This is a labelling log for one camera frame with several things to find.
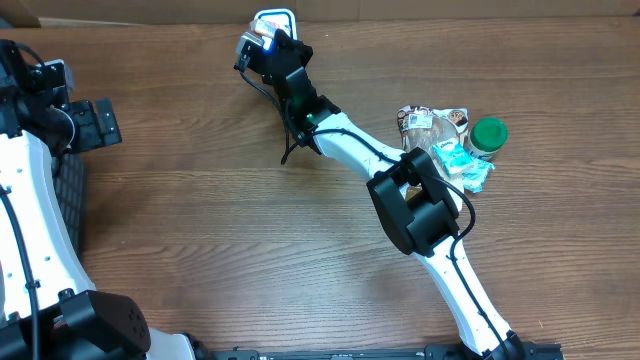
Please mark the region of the brown white snack pouch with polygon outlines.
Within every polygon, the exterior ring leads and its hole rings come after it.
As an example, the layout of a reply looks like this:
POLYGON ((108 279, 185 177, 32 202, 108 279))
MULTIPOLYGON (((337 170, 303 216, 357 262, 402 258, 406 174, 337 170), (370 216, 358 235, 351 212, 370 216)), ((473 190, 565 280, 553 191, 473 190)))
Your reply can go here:
POLYGON ((396 120, 403 150, 410 152, 414 148, 421 148, 426 151, 439 175, 463 191, 462 175, 448 175, 434 153, 433 146, 445 140, 462 139, 469 123, 467 109, 406 105, 397 111, 396 120))

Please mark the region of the teal tissue pack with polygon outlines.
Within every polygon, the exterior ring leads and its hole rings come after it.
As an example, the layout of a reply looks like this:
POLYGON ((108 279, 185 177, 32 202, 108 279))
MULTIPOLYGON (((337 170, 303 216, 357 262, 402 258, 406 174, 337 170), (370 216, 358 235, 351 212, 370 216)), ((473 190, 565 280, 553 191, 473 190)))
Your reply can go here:
POLYGON ((457 138, 443 140, 431 146, 434 155, 445 173, 454 177, 473 165, 471 156, 457 138))

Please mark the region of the green lid jar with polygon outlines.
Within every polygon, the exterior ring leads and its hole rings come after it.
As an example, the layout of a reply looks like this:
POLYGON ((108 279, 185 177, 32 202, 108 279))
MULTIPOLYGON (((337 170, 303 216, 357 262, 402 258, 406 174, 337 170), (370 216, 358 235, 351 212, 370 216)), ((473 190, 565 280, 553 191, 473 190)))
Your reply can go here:
POLYGON ((505 123, 492 117, 478 120, 465 141, 465 150, 475 158, 489 161, 506 143, 508 128, 505 123))

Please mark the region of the orange tissue pack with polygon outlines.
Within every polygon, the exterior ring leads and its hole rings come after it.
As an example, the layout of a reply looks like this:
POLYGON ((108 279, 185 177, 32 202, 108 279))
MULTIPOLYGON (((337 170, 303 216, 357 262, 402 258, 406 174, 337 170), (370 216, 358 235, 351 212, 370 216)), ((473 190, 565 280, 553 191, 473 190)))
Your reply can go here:
POLYGON ((279 27, 276 23, 271 21, 254 19, 250 22, 250 29, 260 36, 274 38, 275 33, 279 29, 279 27))

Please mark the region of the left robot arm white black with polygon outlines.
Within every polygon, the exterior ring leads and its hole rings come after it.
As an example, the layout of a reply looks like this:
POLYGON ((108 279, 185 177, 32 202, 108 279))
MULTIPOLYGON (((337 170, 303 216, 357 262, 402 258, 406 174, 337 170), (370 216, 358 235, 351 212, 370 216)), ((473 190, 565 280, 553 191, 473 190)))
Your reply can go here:
POLYGON ((83 152, 118 144, 112 103, 72 100, 70 70, 1 43, 1 355, 5 359, 207 359, 188 333, 150 327, 99 291, 72 232, 83 225, 83 152))

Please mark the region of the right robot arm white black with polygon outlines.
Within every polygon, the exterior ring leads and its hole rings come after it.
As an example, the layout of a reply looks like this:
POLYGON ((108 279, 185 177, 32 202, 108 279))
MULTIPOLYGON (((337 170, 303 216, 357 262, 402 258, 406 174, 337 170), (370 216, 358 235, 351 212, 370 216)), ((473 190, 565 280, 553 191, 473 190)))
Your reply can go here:
POLYGON ((289 151, 310 147, 362 176, 394 246, 416 256, 448 305, 468 359, 522 359, 524 345, 500 316, 466 255, 457 219, 468 197, 444 180, 429 154, 389 148, 324 96, 306 73, 313 50, 277 30, 258 68, 280 102, 289 151))

